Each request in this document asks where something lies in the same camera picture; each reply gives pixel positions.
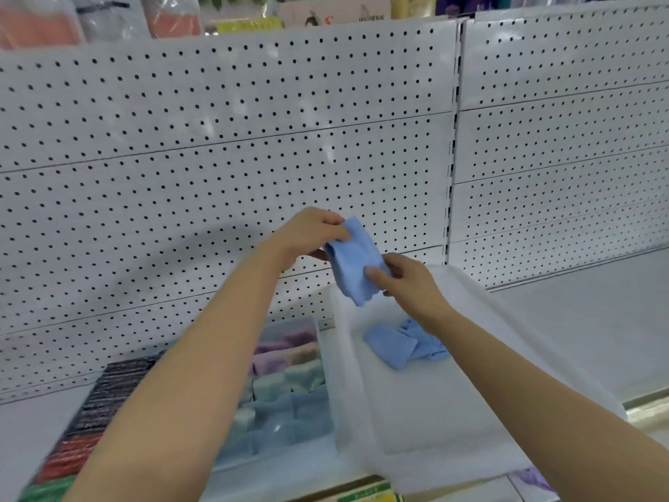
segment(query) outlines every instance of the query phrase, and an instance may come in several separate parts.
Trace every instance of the yellow label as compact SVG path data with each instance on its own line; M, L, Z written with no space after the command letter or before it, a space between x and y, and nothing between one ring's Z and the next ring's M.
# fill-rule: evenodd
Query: yellow label
M255 19L239 19L238 21L218 21L216 30L219 33L234 33L237 31L280 30L284 27L281 18L277 16L257 17Z

